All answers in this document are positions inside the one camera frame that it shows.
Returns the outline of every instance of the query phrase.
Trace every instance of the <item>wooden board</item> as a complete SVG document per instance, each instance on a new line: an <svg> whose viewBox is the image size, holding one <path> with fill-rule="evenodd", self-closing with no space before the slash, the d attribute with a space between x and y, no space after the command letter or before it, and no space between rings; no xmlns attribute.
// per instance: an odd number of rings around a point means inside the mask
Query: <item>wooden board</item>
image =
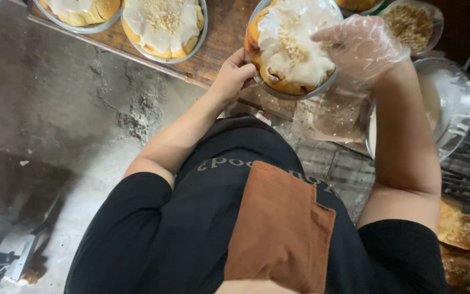
<svg viewBox="0 0 470 294"><path fill-rule="evenodd" d="M206 39L195 55L176 64L159 63L144 57L130 43L120 21L102 32L73 33L50 21L32 0L28 1L28 18L168 75L209 88L225 59L243 46L246 26L258 3L259 0L206 0L208 8ZM257 93L253 95L251 91L246 91L241 102L265 109L288 120L292 120L295 112L295 103L276 99L265 93L264 95L260 93L258 96Z"/></svg>

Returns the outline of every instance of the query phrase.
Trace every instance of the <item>person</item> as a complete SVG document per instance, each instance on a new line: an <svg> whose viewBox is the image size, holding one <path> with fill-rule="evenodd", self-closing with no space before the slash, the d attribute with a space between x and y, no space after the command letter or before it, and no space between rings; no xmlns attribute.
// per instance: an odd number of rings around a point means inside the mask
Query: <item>person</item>
<svg viewBox="0 0 470 294"><path fill-rule="evenodd" d="M376 179L356 226L271 127L217 119L258 74L240 49L110 192L66 293L447 292L440 165L409 49L379 17L352 16L312 40L376 100Z"/></svg>

